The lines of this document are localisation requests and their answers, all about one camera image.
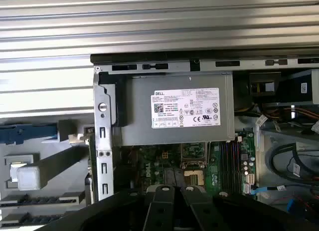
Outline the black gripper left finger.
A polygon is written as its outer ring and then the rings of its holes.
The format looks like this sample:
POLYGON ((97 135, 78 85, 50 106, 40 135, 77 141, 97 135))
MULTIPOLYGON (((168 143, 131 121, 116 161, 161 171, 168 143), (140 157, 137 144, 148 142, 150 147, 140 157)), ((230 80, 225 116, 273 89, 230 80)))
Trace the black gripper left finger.
POLYGON ((42 231, 171 231, 175 190, 155 186, 143 195, 124 190, 70 213, 43 227, 42 231))

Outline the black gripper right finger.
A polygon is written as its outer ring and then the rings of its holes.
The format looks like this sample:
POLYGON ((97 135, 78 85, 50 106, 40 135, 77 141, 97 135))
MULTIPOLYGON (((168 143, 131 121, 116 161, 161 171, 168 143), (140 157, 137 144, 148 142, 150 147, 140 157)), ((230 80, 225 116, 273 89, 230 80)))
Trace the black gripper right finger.
POLYGON ((317 231, 319 226, 239 194, 212 198, 198 187, 181 189, 201 231, 317 231))

